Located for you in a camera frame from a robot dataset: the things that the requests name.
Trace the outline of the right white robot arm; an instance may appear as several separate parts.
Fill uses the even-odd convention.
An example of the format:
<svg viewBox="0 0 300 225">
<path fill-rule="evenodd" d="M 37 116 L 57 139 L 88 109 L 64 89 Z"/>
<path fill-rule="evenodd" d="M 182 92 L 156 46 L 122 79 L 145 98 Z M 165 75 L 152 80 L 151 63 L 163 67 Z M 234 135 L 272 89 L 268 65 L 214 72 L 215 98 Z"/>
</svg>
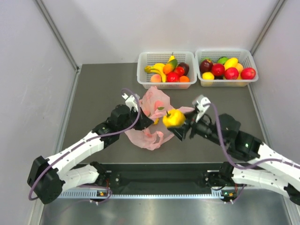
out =
<svg viewBox="0 0 300 225">
<path fill-rule="evenodd" d="M 240 122 L 228 114 L 205 119 L 197 110 L 169 110 L 163 124 L 177 138 L 198 135 L 221 146 L 227 161 L 218 172 L 204 173 L 207 186 L 255 186 L 281 194 L 299 205 L 300 166 L 271 149 L 259 138 L 240 130 Z"/>
</svg>

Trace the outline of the green orange mango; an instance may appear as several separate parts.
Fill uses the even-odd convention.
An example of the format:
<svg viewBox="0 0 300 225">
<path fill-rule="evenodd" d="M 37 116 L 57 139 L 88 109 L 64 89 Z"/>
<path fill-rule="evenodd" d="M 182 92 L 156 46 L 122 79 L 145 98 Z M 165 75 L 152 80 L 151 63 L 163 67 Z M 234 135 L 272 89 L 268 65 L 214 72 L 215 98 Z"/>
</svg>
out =
<svg viewBox="0 0 300 225">
<path fill-rule="evenodd" d="M 167 75 L 170 72 L 173 72 L 178 65 L 178 61 L 176 59 L 166 63 L 163 67 L 163 73 Z"/>
</svg>

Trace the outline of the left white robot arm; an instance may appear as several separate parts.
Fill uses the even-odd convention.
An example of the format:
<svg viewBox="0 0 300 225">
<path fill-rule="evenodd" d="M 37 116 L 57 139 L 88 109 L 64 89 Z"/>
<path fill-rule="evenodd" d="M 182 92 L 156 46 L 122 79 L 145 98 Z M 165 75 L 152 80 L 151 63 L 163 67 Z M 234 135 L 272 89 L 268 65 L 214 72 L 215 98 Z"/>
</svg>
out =
<svg viewBox="0 0 300 225">
<path fill-rule="evenodd" d="M 39 156 L 33 161 L 27 179 L 29 200 L 39 199 L 43 204 L 49 204 L 69 189 L 92 183 L 103 185 L 106 174 L 100 163 L 76 166 L 115 143 L 120 134 L 131 129 L 144 130 L 153 123 L 140 107 L 116 106 L 104 122 L 96 125 L 78 142 L 55 155 L 47 158 Z"/>
</svg>

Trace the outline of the pink plastic bag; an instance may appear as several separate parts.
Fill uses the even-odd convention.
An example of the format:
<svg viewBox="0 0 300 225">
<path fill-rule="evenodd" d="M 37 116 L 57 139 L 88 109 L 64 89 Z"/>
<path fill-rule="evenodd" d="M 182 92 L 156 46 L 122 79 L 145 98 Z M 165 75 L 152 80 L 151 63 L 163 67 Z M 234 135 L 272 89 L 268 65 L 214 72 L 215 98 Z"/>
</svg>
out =
<svg viewBox="0 0 300 225">
<path fill-rule="evenodd" d="M 137 147 L 148 150 L 158 149 L 174 137 L 162 122 L 166 112 L 173 109 L 170 97 L 157 87 L 150 87 L 140 99 L 140 106 L 142 112 L 154 123 L 142 131 L 131 129 L 125 134 Z"/>
</svg>

